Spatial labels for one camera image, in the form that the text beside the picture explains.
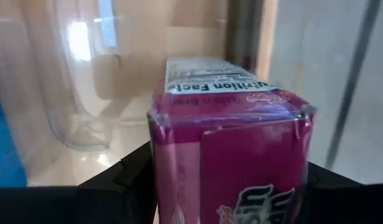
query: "plastic wrap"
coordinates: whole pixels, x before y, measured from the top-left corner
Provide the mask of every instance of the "plastic wrap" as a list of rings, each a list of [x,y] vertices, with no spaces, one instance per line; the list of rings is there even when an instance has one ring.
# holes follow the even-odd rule
[[[292,223],[315,109],[212,58],[170,58],[149,112],[159,220]]]
[[[146,143],[166,58],[222,58],[226,13],[227,1],[0,0],[0,186],[16,170],[22,186],[81,184]]]

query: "transparent bin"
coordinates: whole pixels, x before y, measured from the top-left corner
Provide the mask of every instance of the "transparent bin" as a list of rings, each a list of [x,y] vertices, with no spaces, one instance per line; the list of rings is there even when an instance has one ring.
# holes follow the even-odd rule
[[[226,15],[227,1],[0,0],[0,123],[17,161],[0,186],[77,185],[147,142],[166,59],[224,58]],[[16,170],[26,183],[3,181]]]

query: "blue object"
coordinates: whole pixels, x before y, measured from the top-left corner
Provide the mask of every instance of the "blue object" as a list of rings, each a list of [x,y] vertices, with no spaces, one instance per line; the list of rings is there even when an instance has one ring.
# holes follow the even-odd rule
[[[27,177],[0,104],[0,187],[26,187]]]

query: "pink can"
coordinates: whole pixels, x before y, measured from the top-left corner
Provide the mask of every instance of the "pink can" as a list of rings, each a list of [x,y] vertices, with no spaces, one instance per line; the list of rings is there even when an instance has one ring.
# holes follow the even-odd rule
[[[149,123],[160,224],[292,223],[315,109],[213,58],[170,58]]]

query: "nutrition facts label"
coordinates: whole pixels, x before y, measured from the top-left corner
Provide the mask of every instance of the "nutrition facts label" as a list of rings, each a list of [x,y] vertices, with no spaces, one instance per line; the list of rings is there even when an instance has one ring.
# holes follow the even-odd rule
[[[241,93],[276,89],[254,74],[213,58],[170,58],[165,92],[172,94]]]

